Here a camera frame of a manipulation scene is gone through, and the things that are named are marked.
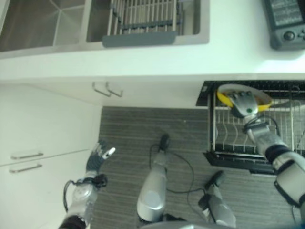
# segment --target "button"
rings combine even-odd
[[[284,33],[283,38],[286,41],[292,41],[295,38],[295,34],[291,31],[288,31],[288,32]]]

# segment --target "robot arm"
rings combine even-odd
[[[106,186],[107,178],[104,174],[98,175],[104,161],[115,151],[115,148],[102,153],[102,146],[97,144],[93,149],[86,165],[84,179],[75,183],[77,186],[72,197],[72,204],[59,229],[86,229],[92,220],[93,207],[98,191]]]
[[[290,205],[301,210],[305,223],[305,158],[291,151],[281,137],[260,120],[258,105],[251,92],[233,92],[227,96],[234,105],[232,114],[245,120],[244,132],[275,169],[276,189]]]

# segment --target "cabinet door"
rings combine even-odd
[[[42,89],[0,86],[0,165],[89,149],[100,113]]]
[[[63,187],[68,180],[84,176],[89,154],[89,151],[83,151],[0,167],[1,228],[59,226],[65,216]],[[73,188],[68,190],[70,204]]]

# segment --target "metal dish rack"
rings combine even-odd
[[[176,31],[177,0],[111,0],[107,35]]]
[[[277,123],[283,141],[295,152],[305,156],[305,81],[252,81],[225,82],[254,87],[269,94],[273,105],[262,120],[276,133]],[[253,173],[273,174],[271,165],[259,155],[256,147],[243,133],[244,123],[230,113],[215,95],[218,86],[213,83],[208,95],[209,150],[205,154],[212,165],[246,168]]]

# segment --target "screen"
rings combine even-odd
[[[303,22],[298,0],[270,0],[276,26]]]

